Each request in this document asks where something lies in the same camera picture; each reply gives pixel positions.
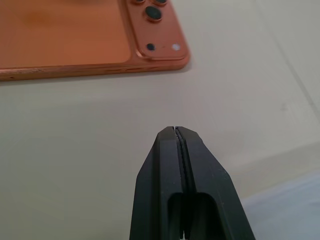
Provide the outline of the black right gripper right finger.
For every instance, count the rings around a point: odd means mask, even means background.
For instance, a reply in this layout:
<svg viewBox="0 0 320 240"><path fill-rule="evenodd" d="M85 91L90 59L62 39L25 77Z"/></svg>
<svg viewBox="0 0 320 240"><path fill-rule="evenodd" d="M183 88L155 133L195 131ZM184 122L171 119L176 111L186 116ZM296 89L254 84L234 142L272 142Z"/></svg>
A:
<svg viewBox="0 0 320 240"><path fill-rule="evenodd" d="M198 133L176 127L185 179L185 240L256 240L230 175Z"/></svg>

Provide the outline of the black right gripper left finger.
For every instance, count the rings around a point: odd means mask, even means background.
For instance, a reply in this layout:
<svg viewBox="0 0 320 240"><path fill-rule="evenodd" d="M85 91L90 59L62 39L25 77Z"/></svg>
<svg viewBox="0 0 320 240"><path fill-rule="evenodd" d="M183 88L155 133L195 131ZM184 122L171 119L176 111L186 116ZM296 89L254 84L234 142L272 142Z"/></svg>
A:
<svg viewBox="0 0 320 240"><path fill-rule="evenodd" d="M183 185L177 136L161 130L135 183L129 240L180 240Z"/></svg>

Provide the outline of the orange smartphone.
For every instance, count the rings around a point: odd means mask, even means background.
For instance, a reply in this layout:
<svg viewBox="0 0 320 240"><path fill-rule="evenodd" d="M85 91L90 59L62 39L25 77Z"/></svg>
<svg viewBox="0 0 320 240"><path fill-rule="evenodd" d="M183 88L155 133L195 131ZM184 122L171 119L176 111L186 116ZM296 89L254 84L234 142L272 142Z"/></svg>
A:
<svg viewBox="0 0 320 240"><path fill-rule="evenodd" d="M172 0L0 0L0 81L184 68Z"/></svg>

